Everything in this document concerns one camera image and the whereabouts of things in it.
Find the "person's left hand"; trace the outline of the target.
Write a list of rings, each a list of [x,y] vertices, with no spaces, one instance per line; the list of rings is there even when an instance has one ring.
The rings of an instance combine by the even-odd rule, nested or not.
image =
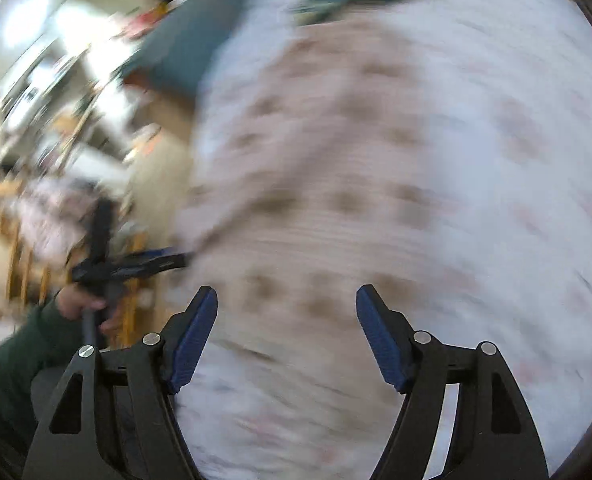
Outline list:
[[[119,307],[110,307],[106,300],[96,297],[79,284],[68,284],[55,296],[58,312],[68,321],[78,321],[86,312],[101,312],[106,314],[100,324],[100,331],[104,335],[116,333],[122,325],[122,314]]]

